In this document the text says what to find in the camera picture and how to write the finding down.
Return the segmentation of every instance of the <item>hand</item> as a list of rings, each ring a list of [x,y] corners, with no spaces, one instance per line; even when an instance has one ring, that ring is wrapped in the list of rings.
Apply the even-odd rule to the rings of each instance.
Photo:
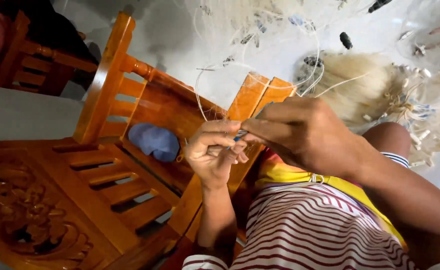
[[[209,189],[225,187],[230,167],[248,161],[243,152],[247,143],[235,142],[231,132],[240,129],[239,121],[216,120],[205,122],[184,149],[187,162]]]
[[[325,176],[353,177],[372,149],[317,98],[289,97],[268,105],[241,128],[249,132],[245,141],[259,141],[283,162]]]

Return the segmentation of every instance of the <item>carved wood panel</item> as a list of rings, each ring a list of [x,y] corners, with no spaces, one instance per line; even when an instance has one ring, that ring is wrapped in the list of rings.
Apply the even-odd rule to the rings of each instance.
[[[0,150],[0,260],[17,270],[104,268],[119,253],[92,243],[47,178],[24,150]]]

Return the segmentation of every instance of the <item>red and white striped shirt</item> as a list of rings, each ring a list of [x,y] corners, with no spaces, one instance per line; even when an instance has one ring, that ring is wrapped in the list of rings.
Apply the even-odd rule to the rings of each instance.
[[[319,183],[268,188],[252,203],[247,243],[230,269],[415,269],[398,239],[372,212]],[[193,255],[183,270],[226,270],[220,259]]]

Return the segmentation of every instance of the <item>leg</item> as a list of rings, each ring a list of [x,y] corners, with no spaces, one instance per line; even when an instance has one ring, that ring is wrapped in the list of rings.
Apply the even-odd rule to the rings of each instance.
[[[386,122],[374,126],[365,132],[363,137],[380,152],[392,153],[408,159],[411,146],[410,133],[398,123]]]

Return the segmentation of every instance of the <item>floor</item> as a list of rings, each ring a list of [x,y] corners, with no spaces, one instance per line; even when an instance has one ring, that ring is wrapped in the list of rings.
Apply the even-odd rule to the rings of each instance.
[[[340,21],[319,33],[321,49],[344,50],[338,40],[347,32],[354,44],[354,52],[382,52],[397,63],[409,63],[396,48],[401,24],[412,0],[395,1],[373,14],[362,18]],[[106,46],[118,11],[125,11],[136,20],[129,54],[150,65],[166,71],[188,85],[194,86],[199,71],[205,66],[205,52],[201,40],[192,27],[192,19],[185,9],[179,8],[181,0],[55,0],[57,12],[70,19],[86,34],[85,42],[96,55]],[[305,53],[314,50],[315,42],[286,44],[276,55],[275,63],[258,65],[266,76],[292,80],[295,63]],[[214,103],[228,108],[242,80],[231,73],[216,73],[203,78],[199,93]],[[0,140],[52,139],[68,137],[73,133],[85,91],[69,84],[62,94],[70,99],[50,100],[50,97],[17,91],[0,91]],[[22,100],[29,100],[28,106]],[[433,168],[417,171],[440,188],[440,153]],[[0,263],[0,270],[9,269]]]

